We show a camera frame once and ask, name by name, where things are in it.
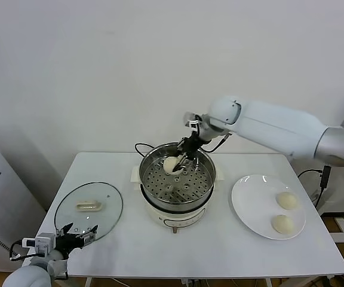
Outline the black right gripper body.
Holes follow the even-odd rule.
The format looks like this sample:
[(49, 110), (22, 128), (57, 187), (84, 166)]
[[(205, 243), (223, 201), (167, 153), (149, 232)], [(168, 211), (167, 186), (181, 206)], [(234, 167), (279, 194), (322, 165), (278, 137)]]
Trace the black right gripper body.
[(192, 132), (188, 138), (184, 137), (182, 140), (186, 140), (184, 151), (181, 151), (182, 154), (195, 155), (196, 151), (204, 145), (204, 141), (197, 132)]

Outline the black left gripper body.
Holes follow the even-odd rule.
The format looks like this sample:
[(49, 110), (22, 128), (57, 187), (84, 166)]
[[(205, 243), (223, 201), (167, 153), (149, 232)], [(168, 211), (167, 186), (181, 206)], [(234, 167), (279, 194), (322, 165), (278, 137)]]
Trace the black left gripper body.
[(76, 234), (64, 234), (56, 237), (55, 250), (59, 251), (63, 258), (69, 258), (69, 254), (77, 248), (84, 247), (84, 239)]

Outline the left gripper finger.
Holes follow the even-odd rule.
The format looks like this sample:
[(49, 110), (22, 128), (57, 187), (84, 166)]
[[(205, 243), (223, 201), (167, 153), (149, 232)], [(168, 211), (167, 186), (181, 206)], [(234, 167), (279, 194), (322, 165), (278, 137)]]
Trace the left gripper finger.
[(97, 229), (98, 229), (98, 226), (95, 225), (93, 228), (91, 228), (87, 232), (82, 233), (82, 234), (79, 235), (79, 237), (83, 240), (84, 245), (89, 245), (89, 244), (91, 244), (92, 242), (95, 241), (96, 234), (97, 234)]
[(73, 226), (73, 223), (71, 222), (70, 224), (66, 224), (60, 229), (56, 229), (56, 236), (63, 237), (65, 234), (68, 233), (68, 231), (71, 229), (72, 226)]

